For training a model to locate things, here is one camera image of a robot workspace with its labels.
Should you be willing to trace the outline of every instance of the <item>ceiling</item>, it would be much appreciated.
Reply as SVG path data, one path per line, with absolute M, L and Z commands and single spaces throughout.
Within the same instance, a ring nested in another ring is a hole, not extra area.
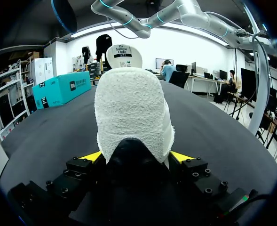
M 95 0 L 69 0 L 78 21 L 78 28 L 104 22 L 106 18 L 94 14 L 90 6 Z M 162 0 L 166 7 L 173 0 Z M 212 11 L 226 16 L 243 28 L 249 26 L 249 19 L 239 0 L 198 0 L 202 11 Z M 136 17 L 150 17 L 156 11 L 146 7 L 146 0 L 126 0 L 119 4 Z M 51 7 L 51 0 L 34 0 L 33 4 L 20 15 L 18 21 L 7 33 L 2 48 L 17 45 L 44 45 L 55 37 L 68 33 L 59 24 Z

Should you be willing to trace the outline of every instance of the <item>person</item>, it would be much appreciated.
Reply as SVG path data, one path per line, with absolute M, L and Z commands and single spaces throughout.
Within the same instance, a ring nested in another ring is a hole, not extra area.
M 239 88 L 241 88 L 241 82 L 237 77 L 235 77 L 234 70 L 230 70 L 230 79 L 227 81 L 227 85 L 222 89 L 221 95 L 224 99 L 227 99 L 228 95 L 227 92 L 234 92 L 236 93 Z
M 172 65 L 171 61 L 165 60 L 162 63 L 160 74 L 164 77 L 164 79 L 169 82 L 173 72 L 176 71 L 176 67 Z

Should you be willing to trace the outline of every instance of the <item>computer tower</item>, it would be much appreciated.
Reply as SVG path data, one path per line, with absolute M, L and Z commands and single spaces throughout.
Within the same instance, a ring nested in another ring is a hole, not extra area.
M 27 107 L 29 108 L 30 113 L 34 113 L 37 110 L 36 104 L 35 104 L 35 99 L 34 96 L 28 96 L 26 98 L 26 103 L 27 103 Z
M 3 127 L 6 127 L 14 119 L 8 94 L 0 97 L 0 120 Z

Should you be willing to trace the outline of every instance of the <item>computer monitor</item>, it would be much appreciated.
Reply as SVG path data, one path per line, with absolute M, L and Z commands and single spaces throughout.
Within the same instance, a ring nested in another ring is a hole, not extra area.
M 210 73 L 204 72 L 204 78 L 210 79 Z
M 220 70 L 220 79 L 227 80 L 227 72 Z
M 250 99 L 256 90 L 256 80 L 255 80 L 255 71 L 250 71 L 244 68 L 241 68 L 241 78 L 242 78 L 242 91 L 241 94 L 247 99 Z M 256 101 L 256 93 L 251 99 Z
M 196 62 L 191 64 L 191 74 L 193 74 L 193 73 L 197 73 Z
M 156 58 L 156 69 L 161 69 L 162 63 L 165 62 L 166 60 L 171 61 L 172 65 L 174 65 L 174 60 Z

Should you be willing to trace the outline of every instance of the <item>chair backrest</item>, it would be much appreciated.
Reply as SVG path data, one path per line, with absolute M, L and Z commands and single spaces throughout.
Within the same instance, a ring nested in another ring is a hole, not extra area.
M 179 72 L 186 72 L 187 71 L 187 65 L 176 65 L 176 70 Z
M 169 83 L 184 88 L 185 82 L 188 79 L 190 73 L 185 72 L 173 72 Z

